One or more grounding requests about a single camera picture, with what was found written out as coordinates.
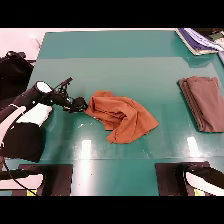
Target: green table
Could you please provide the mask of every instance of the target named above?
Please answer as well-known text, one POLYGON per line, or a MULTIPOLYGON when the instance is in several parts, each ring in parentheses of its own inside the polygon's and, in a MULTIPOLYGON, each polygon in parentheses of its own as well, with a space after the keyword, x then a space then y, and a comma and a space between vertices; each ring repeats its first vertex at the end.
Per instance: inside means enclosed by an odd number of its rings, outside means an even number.
POLYGON ((100 122, 54 106, 40 163, 74 164, 71 195, 158 195, 157 162, 207 160, 224 172, 224 133, 198 132, 177 85, 193 75, 217 76, 224 93, 218 56, 192 55, 173 31, 47 33, 29 87, 72 77, 71 97, 89 101, 96 90, 111 90, 141 103, 160 125, 131 144, 109 144, 100 122))

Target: wire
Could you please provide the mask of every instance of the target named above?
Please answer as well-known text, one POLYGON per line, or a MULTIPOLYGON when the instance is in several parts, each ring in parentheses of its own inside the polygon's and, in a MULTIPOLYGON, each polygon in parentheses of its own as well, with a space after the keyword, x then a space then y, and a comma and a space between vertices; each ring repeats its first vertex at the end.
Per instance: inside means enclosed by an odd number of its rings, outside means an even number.
POLYGON ((9 173, 9 176, 22 188, 24 188, 25 190, 29 191, 30 193, 34 194, 35 196, 38 196, 35 192, 33 192, 32 190, 28 189, 27 187, 25 187, 24 185, 22 185, 19 181, 17 181, 11 174, 6 162, 5 162, 5 157, 3 156, 3 150, 2 150, 2 146, 0 146, 1 149, 1 154, 2 154, 2 162, 4 167, 6 168, 7 172, 9 173))

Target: black bag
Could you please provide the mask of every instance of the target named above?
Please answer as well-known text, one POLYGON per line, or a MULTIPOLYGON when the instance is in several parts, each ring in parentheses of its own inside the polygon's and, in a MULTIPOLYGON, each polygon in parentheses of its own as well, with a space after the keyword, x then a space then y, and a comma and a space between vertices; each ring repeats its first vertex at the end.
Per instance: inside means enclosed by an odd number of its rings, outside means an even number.
POLYGON ((0 58, 1 105, 3 104, 2 100, 10 102, 27 89, 33 65, 25 60, 25 57, 23 52, 9 51, 5 57, 0 58))

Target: brown cloth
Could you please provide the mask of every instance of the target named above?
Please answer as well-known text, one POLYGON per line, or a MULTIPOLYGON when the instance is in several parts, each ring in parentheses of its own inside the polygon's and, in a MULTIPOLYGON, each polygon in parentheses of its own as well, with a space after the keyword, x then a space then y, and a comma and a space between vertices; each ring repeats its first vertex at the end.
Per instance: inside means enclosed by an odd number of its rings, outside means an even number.
POLYGON ((188 106, 199 131, 224 132, 224 101, 216 77, 197 77, 179 80, 188 106))
POLYGON ((110 143, 133 142, 159 125, 141 104, 110 91, 97 91, 85 113, 100 120, 105 130, 113 130, 107 136, 110 143))

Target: stack of books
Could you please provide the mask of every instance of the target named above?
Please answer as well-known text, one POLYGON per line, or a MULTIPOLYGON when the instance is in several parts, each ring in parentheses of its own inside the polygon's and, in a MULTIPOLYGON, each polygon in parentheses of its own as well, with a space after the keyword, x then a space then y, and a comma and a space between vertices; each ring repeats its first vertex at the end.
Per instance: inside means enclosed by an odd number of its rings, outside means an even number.
POLYGON ((194 55, 224 51, 223 45, 202 36, 191 28, 177 28, 176 33, 194 55))

